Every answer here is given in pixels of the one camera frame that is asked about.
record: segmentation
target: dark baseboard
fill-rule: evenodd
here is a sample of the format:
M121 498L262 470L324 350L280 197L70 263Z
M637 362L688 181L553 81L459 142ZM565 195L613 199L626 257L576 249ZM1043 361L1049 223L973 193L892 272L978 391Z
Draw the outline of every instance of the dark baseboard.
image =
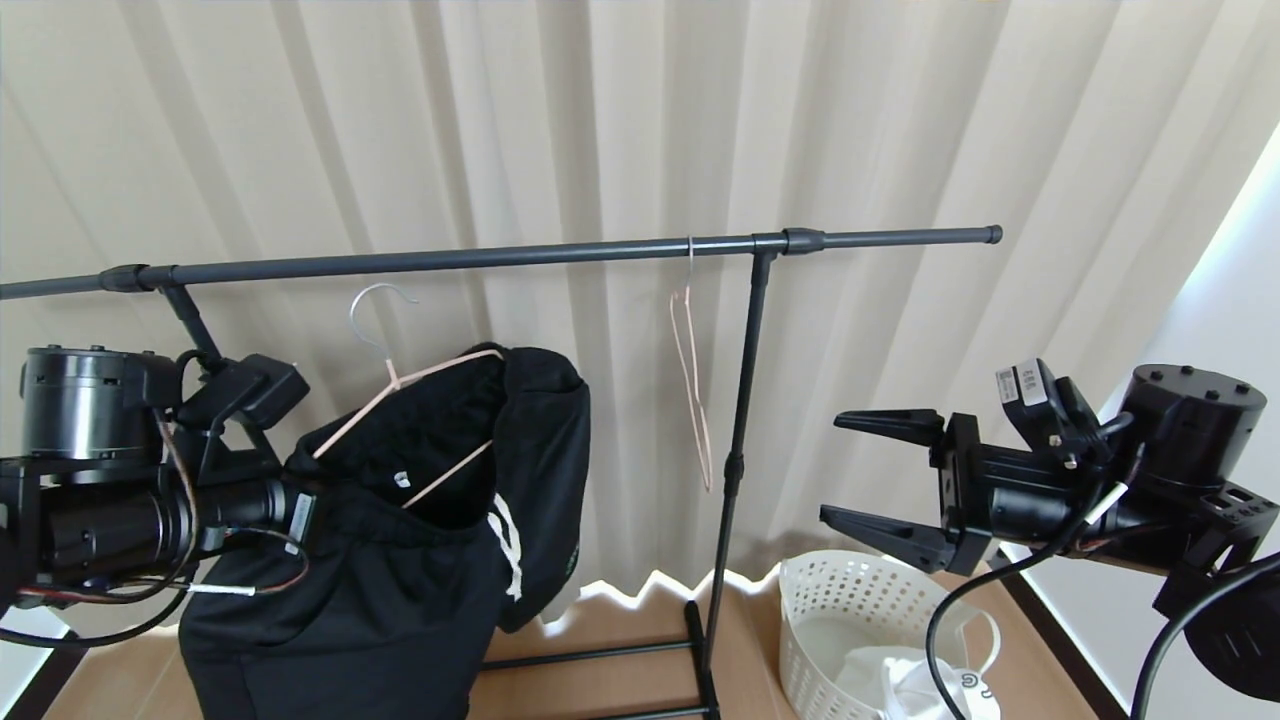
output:
M68 632L64 638L73 639L76 633ZM18 696L4 720L41 720L54 705L54 698L67 685L72 673L79 666L84 657L83 648L59 648L45 659L45 664L36 671L27 688Z
M1007 564L1009 559L1004 552L997 552L996 557L991 561L993 568ZM1057 657L1059 665L1066 670L1071 682L1080 689L1080 694L1084 696L1084 700L1093 708L1093 714L1098 716L1098 720L1126 720L1129 712L1111 694L1102 678L1098 676L1093 666L1089 665L1089 661L1080 653L1080 648L1075 646L1071 637L1062 629L1057 618L1044 606L1044 601L1041 600L1039 593L1021 575L1005 578L1004 584L1009 594L1014 597L1014 602L1027 615L1027 619L1032 621L1039 635L1044 638L1044 644Z

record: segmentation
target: white plastic basket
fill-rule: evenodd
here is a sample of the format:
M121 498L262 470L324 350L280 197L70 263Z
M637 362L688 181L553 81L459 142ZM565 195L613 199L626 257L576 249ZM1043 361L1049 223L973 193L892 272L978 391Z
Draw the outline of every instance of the white plastic basket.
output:
M879 712L841 691L835 678L845 655L858 647L924 647L933 609L947 591L914 568L844 550L819 550L782 562L780 670L782 687L800 720L878 720ZM991 621L995 642L983 674L1000 652L1000 630L991 616L964 602L946 614L938 657L968 667L964 626Z

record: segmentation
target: beige curtain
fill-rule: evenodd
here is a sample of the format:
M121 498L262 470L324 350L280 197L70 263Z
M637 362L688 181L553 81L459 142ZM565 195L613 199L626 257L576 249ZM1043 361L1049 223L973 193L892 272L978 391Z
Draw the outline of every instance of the beige curtain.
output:
M774 268L733 566L833 542L820 502L936 520L919 448L846 409L997 423L992 372L1043 356L1098 402L1123 377L1280 118L1280 4L32 3L6 5L4 281L122 263L1000 223L1005 242L828 251ZM716 464L744 258L698 260ZM591 384L579 579L635 591L712 564L667 296L684 261L396 278L371 333L401 368L538 345ZM371 278L193 290L233 356L298 363L273 439L383 383L346 325ZM4 302L3 439L23 350L175 354L157 297Z

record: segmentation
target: wooden floor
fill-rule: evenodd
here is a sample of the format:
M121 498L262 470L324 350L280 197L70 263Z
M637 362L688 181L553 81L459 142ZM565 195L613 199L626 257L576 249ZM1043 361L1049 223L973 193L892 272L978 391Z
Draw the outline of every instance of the wooden floor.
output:
M956 578L938 577L947 585ZM724 596L713 674L726 720L795 720L778 684L780 629L776 580L751 588L737 578ZM684 597L650 583L628 610L609 593L585 593L559 621L498 633L490 659L591 650L631 642L681 639ZM1001 587L972 596L996 616L1004 635L987 680L1005 719L1094 717L1018 605ZM705 607L705 593L699 598ZM986 656L986 630L970 638ZM598 715L696 703L692 661L685 651L483 673L470 720L577 720ZM46 717L54 720L200 720L200 708L173 630L95 650L72 676Z

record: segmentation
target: hanger hook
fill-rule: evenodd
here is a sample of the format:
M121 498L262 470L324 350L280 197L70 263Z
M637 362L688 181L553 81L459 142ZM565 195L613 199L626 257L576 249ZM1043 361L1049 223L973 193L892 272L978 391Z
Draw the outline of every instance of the hanger hook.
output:
M403 290L399 288L399 286L396 286L393 283L374 283L356 293L355 300L351 301L351 310L347 311L347 320L351 323L351 332L356 333L356 337L358 337L362 342L367 342L369 345L376 347L379 352L383 354L383 359L387 360L387 363L390 363L392 351L388 350L385 345L378 342L376 340L370 338L364 332L361 332L360 323L356 322L356 307L360 305L360 301L365 299L365 295L367 295L369 291L378 290L380 287L389 287L394 290L396 295L399 295L404 302L417 305L417 299L410 297L408 293L406 293Z

